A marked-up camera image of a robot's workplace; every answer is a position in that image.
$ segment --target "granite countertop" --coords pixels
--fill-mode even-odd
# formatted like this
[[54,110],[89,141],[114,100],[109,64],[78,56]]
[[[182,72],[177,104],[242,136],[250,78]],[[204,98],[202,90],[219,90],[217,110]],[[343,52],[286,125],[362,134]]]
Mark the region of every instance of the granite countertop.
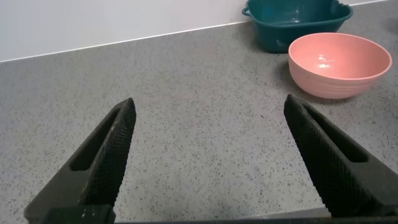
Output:
[[[398,61],[398,1],[354,7],[340,32]],[[250,23],[0,63],[0,222],[25,206],[105,114],[137,123],[116,221],[209,220],[322,207],[282,112],[293,93],[398,172],[398,65],[369,91],[321,100]]]

